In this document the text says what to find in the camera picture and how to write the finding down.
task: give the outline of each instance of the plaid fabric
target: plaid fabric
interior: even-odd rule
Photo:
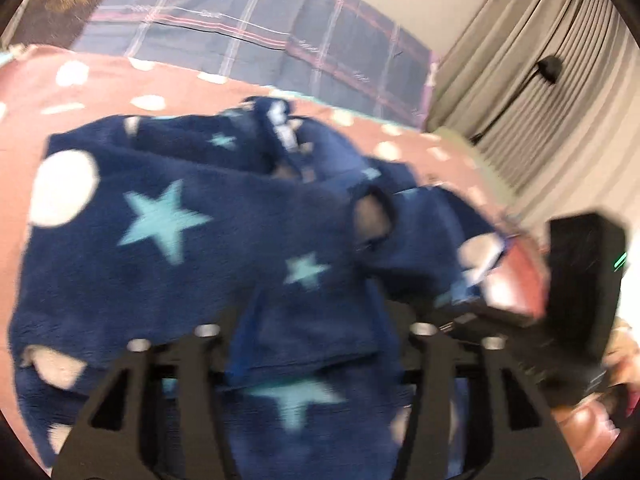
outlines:
[[[126,55],[299,92],[411,126],[430,50],[361,0],[104,0],[75,50]]]

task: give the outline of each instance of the metal screw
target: metal screw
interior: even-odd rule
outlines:
[[[151,348],[149,339],[132,339],[127,343],[127,350],[130,352],[146,352]]]
[[[193,333],[198,337],[214,337],[220,333],[220,327],[214,324],[198,325]]]
[[[502,337],[485,337],[482,339],[482,346],[487,350],[503,350],[505,340]]]
[[[436,335],[438,329],[430,323],[414,323],[410,328],[415,335]]]

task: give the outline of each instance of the green light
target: green light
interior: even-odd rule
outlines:
[[[626,253],[624,253],[622,256],[620,256],[620,258],[618,259],[618,261],[616,261],[615,264],[613,264],[614,268],[616,270],[618,270],[620,268],[620,266],[625,263],[626,260]]]

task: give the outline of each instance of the brown carpet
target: brown carpet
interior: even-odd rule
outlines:
[[[11,43],[69,48],[102,0],[30,0]]]

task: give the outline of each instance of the fleece blanket with stars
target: fleece blanket with stars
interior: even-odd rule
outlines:
[[[50,138],[10,326],[18,403],[47,466],[127,342],[173,340],[240,304],[221,396],[242,476],[390,477],[410,395],[371,279],[465,299],[504,243],[455,195],[290,113],[251,98]],[[370,197],[383,235],[356,226]],[[178,455],[166,467],[179,475]]]

